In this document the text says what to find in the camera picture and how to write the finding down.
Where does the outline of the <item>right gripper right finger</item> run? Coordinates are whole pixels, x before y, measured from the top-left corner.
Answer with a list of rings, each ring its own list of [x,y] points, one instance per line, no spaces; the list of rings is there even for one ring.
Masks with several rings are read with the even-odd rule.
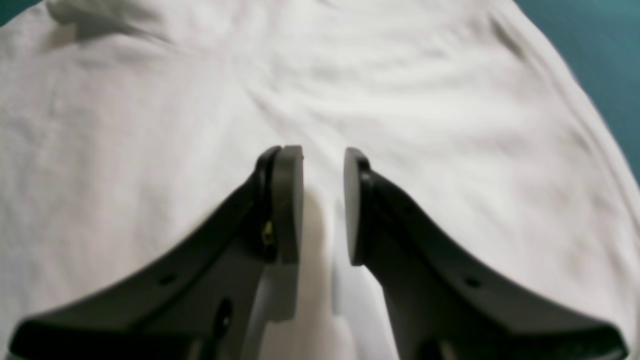
[[[350,263],[381,285],[402,360],[624,360],[608,321],[560,305],[462,248],[357,148],[343,158]]]

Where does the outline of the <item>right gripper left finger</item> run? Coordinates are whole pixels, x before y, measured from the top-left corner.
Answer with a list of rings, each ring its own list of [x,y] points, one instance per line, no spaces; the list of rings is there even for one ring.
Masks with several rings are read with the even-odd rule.
[[[272,146],[186,239],[114,285],[14,328],[10,360],[238,360],[263,274],[297,284],[303,150]]]

